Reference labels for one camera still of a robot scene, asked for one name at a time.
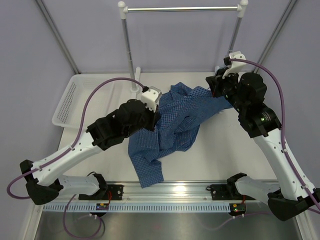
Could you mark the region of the blue plaid shirt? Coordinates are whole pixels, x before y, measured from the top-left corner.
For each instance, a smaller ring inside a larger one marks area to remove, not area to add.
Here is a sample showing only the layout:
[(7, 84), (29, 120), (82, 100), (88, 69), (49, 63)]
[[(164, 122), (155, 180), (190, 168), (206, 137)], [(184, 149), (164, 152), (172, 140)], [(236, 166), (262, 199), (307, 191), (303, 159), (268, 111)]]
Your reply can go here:
[(172, 85), (158, 106), (155, 130), (142, 129), (128, 142), (128, 156), (142, 188), (164, 181), (160, 158), (189, 150), (203, 122), (232, 108), (224, 97), (213, 97), (208, 89), (190, 88), (182, 82)]

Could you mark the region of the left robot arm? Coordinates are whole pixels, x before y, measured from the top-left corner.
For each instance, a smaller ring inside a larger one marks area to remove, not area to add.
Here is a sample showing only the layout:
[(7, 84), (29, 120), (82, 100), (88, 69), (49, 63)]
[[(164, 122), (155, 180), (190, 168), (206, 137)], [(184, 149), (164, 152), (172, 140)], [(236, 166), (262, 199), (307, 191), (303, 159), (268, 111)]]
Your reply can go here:
[(158, 102), (150, 99), (130, 99), (118, 109), (89, 125), (75, 141), (40, 160), (20, 163), (26, 190), (34, 204), (44, 205), (57, 197), (79, 195), (82, 200), (101, 200), (108, 185), (100, 173), (89, 176), (67, 176), (65, 172), (80, 162), (109, 148), (122, 144), (141, 129), (154, 131), (160, 119)]

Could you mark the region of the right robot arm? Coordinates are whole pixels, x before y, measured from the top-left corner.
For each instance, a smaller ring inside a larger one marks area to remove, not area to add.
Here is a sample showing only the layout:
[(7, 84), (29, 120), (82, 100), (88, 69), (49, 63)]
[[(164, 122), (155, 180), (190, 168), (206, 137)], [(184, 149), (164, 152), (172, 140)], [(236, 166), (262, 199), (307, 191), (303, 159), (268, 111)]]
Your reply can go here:
[(226, 193), (247, 196), (266, 204), (281, 221), (289, 220), (319, 203), (320, 190), (303, 173), (285, 140), (276, 113), (264, 104), (267, 86), (256, 73), (243, 75), (220, 69), (205, 80), (213, 97), (224, 97), (238, 113), (238, 121), (259, 146), (270, 164), (278, 186), (238, 173), (227, 179)]

